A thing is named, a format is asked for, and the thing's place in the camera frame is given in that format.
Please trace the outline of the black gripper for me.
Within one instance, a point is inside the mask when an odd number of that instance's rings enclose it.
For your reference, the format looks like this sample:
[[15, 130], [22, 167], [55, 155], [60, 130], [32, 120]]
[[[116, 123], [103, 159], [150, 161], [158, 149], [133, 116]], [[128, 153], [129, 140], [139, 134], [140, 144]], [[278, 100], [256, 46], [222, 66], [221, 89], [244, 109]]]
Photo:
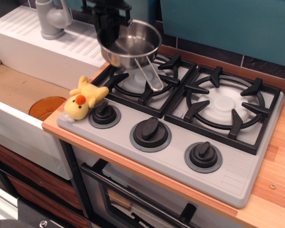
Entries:
[[119, 24], [114, 17], [103, 13], [119, 14], [122, 11], [120, 24], [129, 27], [133, 23], [130, 15], [132, 7], [124, 0], [83, 0], [82, 4], [83, 12], [102, 14], [95, 18], [97, 37], [101, 44], [112, 44], [119, 37]]

